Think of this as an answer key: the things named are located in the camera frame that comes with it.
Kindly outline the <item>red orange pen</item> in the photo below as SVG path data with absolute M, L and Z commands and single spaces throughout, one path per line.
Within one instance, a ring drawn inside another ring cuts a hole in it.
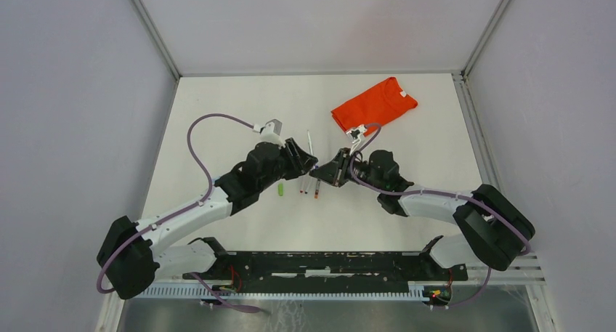
M 318 199 L 319 198 L 320 185 L 321 185 L 321 180 L 317 179 L 316 184 L 315 184 L 314 199 Z

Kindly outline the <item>thin blue-tip pen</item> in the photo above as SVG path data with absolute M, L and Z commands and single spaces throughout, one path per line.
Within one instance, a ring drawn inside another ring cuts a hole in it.
M 307 194 L 309 193 L 309 190 L 310 190 L 311 185 L 312 185 L 312 178 L 311 178 L 311 177 L 309 177 L 309 178 L 307 179 L 307 182 L 306 182 L 306 185 L 305 185 L 305 188 L 304 188 L 304 194 L 305 194 L 305 195 L 307 195 Z

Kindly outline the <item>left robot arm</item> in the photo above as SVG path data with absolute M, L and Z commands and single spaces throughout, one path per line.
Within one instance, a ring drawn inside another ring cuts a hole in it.
M 228 260 L 206 242 L 177 246 L 177 241 L 208 224 L 226 219 L 258 201 L 260 194 L 281 179 L 307 174 L 318 159 L 292 138 L 284 146 L 260 142 L 244 161 L 209 183 L 204 195 L 166 216 L 133 222 L 127 216 L 113 221 L 97 254 L 100 293 L 131 299 L 165 276 L 203 272 L 222 278 Z

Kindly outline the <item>thin green-tip pen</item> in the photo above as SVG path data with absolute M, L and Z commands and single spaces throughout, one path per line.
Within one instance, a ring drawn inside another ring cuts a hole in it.
M 310 131 L 307 130 L 307 140 L 308 140 L 308 146 L 309 146 L 309 153 L 311 155 L 314 155 L 314 149 L 313 149 L 313 144 L 312 144 L 312 137 L 310 134 Z

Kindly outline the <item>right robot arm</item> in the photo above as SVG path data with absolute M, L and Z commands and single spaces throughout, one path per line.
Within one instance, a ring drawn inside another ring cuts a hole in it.
M 424 248 L 421 274 L 441 278 L 458 264 L 482 263 L 505 271 L 529 251 L 536 230 L 498 189 L 482 184 L 471 192 L 429 190 L 406 180 L 388 150 L 373 151 L 361 161 L 359 153 L 342 148 L 337 155 L 309 174 L 333 187 L 354 182 L 378 192 L 377 201 L 389 214 L 418 216 L 454 224 L 456 235 L 438 236 Z

